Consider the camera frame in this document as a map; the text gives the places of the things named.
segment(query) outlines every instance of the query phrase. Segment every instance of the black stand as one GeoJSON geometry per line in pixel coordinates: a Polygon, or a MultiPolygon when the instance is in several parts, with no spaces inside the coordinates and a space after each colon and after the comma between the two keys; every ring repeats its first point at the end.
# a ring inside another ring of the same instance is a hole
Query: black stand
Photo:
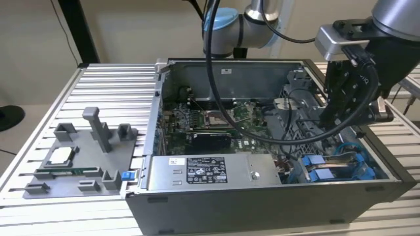
{"type": "Polygon", "coordinates": [[[18,125],[26,117],[22,107],[4,106],[0,107],[0,132],[18,125]]]}

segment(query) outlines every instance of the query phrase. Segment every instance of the gray bracket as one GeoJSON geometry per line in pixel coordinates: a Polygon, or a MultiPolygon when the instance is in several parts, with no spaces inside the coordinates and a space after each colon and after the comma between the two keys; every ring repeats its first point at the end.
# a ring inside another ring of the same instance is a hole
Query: gray bracket
{"type": "Polygon", "coordinates": [[[119,171],[115,172],[111,178],[108,171],[104,172],[103,183],[108,190],[119,190],[122,187],[122,174],[119,171]]]}
{"type": "Polygon", "coordinates": [[[108,142],[108,138],[111,136],[110,129],[107,125],[103,126],[98,115],[98,107],[87,107],[84,109],[83,118],[90,121],[94,139],[98,141],[103,152],[111,152],[112,148],[108,142]]]}
{"type": "Polygon", "coordinates": [[[100,187],[96,180],[80,180],[78,188],[82,192],[99,191],[100,187]]]}
{"type": "Polygon", "coordinates": [[[130,124],[110,129],[98,115],[96,107],[84,110],[92,130],[76,130],[71,123],[58,125],[58,139],[34,173],[26,199],[120,194],[122,173],[130,170],[138,130],[130,124]],[[68,158],[63,157],[63,163],[58,163],[59,158],[52,164],[54,151],[63,147],[71,147],[72,152],[64,152],[68,158]]]}

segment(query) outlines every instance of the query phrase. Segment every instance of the motherboard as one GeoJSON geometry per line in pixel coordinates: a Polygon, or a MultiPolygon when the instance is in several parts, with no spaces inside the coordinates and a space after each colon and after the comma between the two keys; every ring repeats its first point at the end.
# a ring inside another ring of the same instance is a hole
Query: motherboard
{"type": "MultiPolygon", "coordinates": [[[[279,155],[279,146],[260,143],[243,136],[228,124],[220,110],[204,108],[212,105],[190,100],[170,104],[164,111],[168,155],[251,152],[279,155]]],[[[235,101],[227,110],[234,121],[259,136],[271,138],[263,107],[254,101],[235,101]]]]}

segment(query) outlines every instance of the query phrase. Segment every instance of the black cable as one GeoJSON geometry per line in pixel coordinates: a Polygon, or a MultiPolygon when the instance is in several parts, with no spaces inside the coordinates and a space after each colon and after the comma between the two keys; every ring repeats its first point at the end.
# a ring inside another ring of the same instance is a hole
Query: black cable
{"type": "Polygon", "coordinates": [[[343,49],[344,53],[354,53],[354,51],[358,51],[358,49],[362,50],[362,51],[358,51],[359,54],[362,52],[364,52],[363,57],[360,57],[359,54],[352,54],[352,56],[356,56],[356,59],[360,59],[359,61],[362,63],[359,64],[359,67],[360,67],[362,70],[366,71],[366,73],[367,73],[366,76],[367,76],[367,78],[370,78],[370,88],[368,88],[367,96],[364,97],[364,100],[362,101],[362,103],[359,104],[358,108],[355,109],[355,112],[331,130],[328,130],[323,134],[319,134],[319,135],[312,136],[310,138],[300,139],[300,140],[279,140],[279,139],[264,138],[264,137],[262,137],[262,136],[259,136],[259,135],[246,131],[236,124],[236,122],[232,120],[227,110],[223,107],[222,98],[220,98],[220,94],[219,94],[219,91],[218,91],[218,85],[216,85],[216,81],[215,81],[215,76],[214,76],[214,72],[212,72],[212,59],[211,59],[212,28],[214,28],[214,24],[215,24],[216,9],[219,7],[219,4],[220,4],[220,0],[215,0],[214,1],[214,5],[212,5],[211,17],[210,17],[210,29],[208,29],[207,38],[206,38],[206,42],[207,42],[206,43],[206,63],[207,63],[207,73],[208,73],[208,77],[210,77],[210,87],[211,87],[211,90],[212,90],[212,93],[214,93],[214,96],[215,96],[215,102],[218,104],[220,112],[222,112],[226,120],[228,121],[230,125],[244,136],[248,136],[248,137],[251,137],[251,138],[254,138],[254,139],[256,139],[256,140],[259,140],[262,142],[279,144],[279,145],[299,145],[299,144],[312,143],[312,142],[324,140],[330,136],[338,134],[354,122],[354,120],[359,118],[362,113],[366,111],[367,106],[370,105],[371,101],[374,100],[374,97],[375,97],[376,91],[378,91],[378,87],[379,87],[379,75],[378,75],[374,63],[372,63],[371,59],[368,58],[368,55],[367,55],[366,51],[363,50],[363,48],[360,46],[359,46],[359,48],[350,47],[350,46],[344,46],[343,47],[343,48],[346,48],[346,52],[344,52],[344,49],[343,49]]]}
{"type": "Polygon", "coordinates": [[[196,1],[196,0],[186,0],[186,1],[188,1],[188,2],[191,3],[192,7],[195,8],[195,10],[196,10],[196,12],[198,12],[198,15],[199,15],[202,21],[203,21],[203,20],[204,20],[203,11],[202,11],[202,9],[200,9],[200,6],[199,6],[199,4],[198,4],[198,1],[196,1]]]}
{"type": "Polygon", "coordinates": [[[272,25],[270,24],[268,19],[267,19],[267,17],[266,17],[266,13],[264,13],[264,0],[262,0],[260,12],[262,12],[262,17],[263,17],[264,23],[267,24],[267,27],[270,28],[270,30],[271,30],[280,38],[283,38],[284,40],[287,40],[287,41],[290,41],[290,42],[292,42],[292,43],[300,43],[300,44],[315,42],[315,38],[311,38],[311,39],[307,39],[307,40],[299,40],[299,39],[290,38],[290,37],[287,37],[284,34],[282,34],[282,33],[272,27],[272,25]]]}
{"type": "MultiPolygon", "coordinates": [[[[284,138],[287,137],[288,131],[291,129],[291,125],[292,125],[292,115],[294,115],[294,111],[292,111],[292,105],[291,105],[291,101],[288,100],[288,105],[290,105],[290,112],[288,112],[288,122],[287,122],[287,126],[284,128],[284,133],[282,136],[282,140],[284,140],[284,138]]],[[[283,148],[283,145],[280,145],[280,151],[283,152],[283,154],[287,156],[287,159],[294,159],[295,161],[298,161],[298,159],[291,155],[291,151],[292,151],[292,146],[290,149],[290,152],[287,152],[283,148]]]]}
{"type": "Polygon", "coordinates": [[[407,112],[408,112],[410,107],[411,107],[411,104],[408,104],[408,105],[406,106],[406,109],[404,109],[403,115],[407,115],[407,112]]]}
{"type": "Polygon", "coordinates": [[[202,38],[204,38],[204,25],[206,25],[206,20],[207,20],[207,15],[208,15],[211,4],[212,4],[212,0],[206,0],[204,7],[203,7],[202,38]]]}
{"type": "Polygon", "coordinates": [[[403,86],[399,87],[399,89],[398,89],[398,91],[396,91],[396,93],[395,93],[395,96],[394,96],[394,98],[392,98],[391,104],[394,103],[394,101],[395,101],[395,99],[396,99],[396,96],[399,95],[399,92],[400,92],[400,90],[402,90],[402,87],[403,87],[403,86]]]}
{"type": "Polygon", "coordinates": [[[75,56],[75,52],[74,52],[74,49],[72,49],[72,46],[71,46],[71,41],[70,41],[70,39],[68,39],[68,34],[67,34],[66,29],[64,29],[64,27],[63,27],[63,24],[62,24],[62,21],[60,21],[60,17],[59,17],[59,13],[58,13],[58,10],[55,9],[55,5],[54,5],[52,0],[50,0],[50,2],[51,2],[51,5],[52,5],[52,9],[54,9],[55,15],[56,15],[58,20],[59,20],[60,27],[62,27],[63,32],[64,32],[64,34],[66,34],[67,45],[68,45],[68,48],[70,48],[71,53],[72,53],[72,55],[74,55],[74,59],[75,59],[76,66],[78,66],[79,63],[78,63],[78,59],[76,59],[76,56],[75,56]]]}
{"type": "Polygon", "coordinates": [[[11,154],[11,155],[15,155],[15,156],[18,155],[16,153],[14,153],[14,152],[11,152],[11,151],[7,151],[7,150],[3,150],[3,149],[0,149],[0,151],[8,153],[8,154],[11,154]]]}

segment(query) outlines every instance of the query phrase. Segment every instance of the blue latch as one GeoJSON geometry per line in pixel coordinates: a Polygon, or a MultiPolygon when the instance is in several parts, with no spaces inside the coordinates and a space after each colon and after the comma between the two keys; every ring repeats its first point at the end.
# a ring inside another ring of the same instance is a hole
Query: blue latch
{"type": "Polygon", "coordinates": [[[123,175],[122,175],[123,181],[132,181],[135,179],[136,179],[136,173],[135,172],[132,172],[132,171],[123,172],[123,175]]]}

